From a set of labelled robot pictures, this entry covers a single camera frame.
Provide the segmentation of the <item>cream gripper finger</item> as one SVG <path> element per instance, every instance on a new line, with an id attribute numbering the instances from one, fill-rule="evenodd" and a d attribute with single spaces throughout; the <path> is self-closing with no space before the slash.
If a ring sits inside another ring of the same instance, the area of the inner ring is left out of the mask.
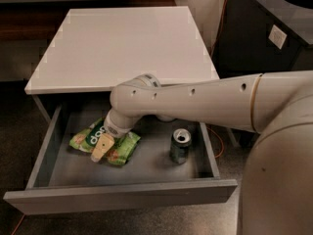
<path id="1" fill-rule="evenodd" d="M 93 150 L 91 160 L 95 163 L 99 162 L 101 158 L 112 148 L 114 139 L 107 133 L 103 133 Z"/>

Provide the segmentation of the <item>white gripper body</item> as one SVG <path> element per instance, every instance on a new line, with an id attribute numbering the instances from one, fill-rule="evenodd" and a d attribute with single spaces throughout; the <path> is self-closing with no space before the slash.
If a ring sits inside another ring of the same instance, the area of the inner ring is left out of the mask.
<path id="1" fill-rule="evenodd" d="M 121 138 L 134 128 L 143 116 L 131 111 L 111 108 L 105 118 L 104 128 L 114 138 Z"/>

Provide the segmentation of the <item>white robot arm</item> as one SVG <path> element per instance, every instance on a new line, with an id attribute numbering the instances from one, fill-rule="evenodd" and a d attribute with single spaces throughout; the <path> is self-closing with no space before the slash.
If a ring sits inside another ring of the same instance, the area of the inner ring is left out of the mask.
<path id="1" fill-rule="evenodd" d="M 313 235 L 313 71 L 270 72 L 161 87 L 117 85 L 104 127 L 120 138 L 143 116 L 258 133 L 243 174 L 240 235 Z"/>

